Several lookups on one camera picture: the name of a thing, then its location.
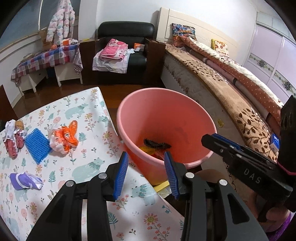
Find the blue tissue pack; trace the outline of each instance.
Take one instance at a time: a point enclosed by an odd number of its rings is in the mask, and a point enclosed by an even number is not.
[[[269,146],[275,153],[279,151],[279,139],[274,133],[270,137]]]
[[[37,128],[26,137],[25,144],[37,164],[40,164],[52,150],[49,146],[49,140]]]

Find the plastic bag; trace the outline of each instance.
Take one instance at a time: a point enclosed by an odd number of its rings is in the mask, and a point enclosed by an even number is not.
[[[62,154],[68,154],[70,148],[78,146],[78,140],[75,137],[77,131],[77,121],[70,123],[69,127],[53,124],[48,133],[50,147]]]

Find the blue mesh cloth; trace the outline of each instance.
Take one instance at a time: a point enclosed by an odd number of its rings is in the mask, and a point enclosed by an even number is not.
[[[49,140],[41,133],[41,131],[35,128],[25,139],[26,147],[35,160],[39,164],[48,153],[51,148],[49,146]]]

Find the yellow sticker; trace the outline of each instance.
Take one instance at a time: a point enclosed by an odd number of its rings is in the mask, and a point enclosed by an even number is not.
[[[154,148],[150,148],[147,146],[141,146],[139,147],[142,151],[146,152],[148,155],[154,155],[155,154],[155,149]]]
[[[224,123],[221,119],[218,120],[218,126],[219,127],[223,127],[224,126]]]

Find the hanging jacket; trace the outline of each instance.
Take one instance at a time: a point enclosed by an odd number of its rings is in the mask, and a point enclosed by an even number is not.
[[[63,39],[72,38],[75,12],[70,0],[59,0],[57,11],[52,16],[47,29],[46,42],[54,39],[54,44],[60,45]]]

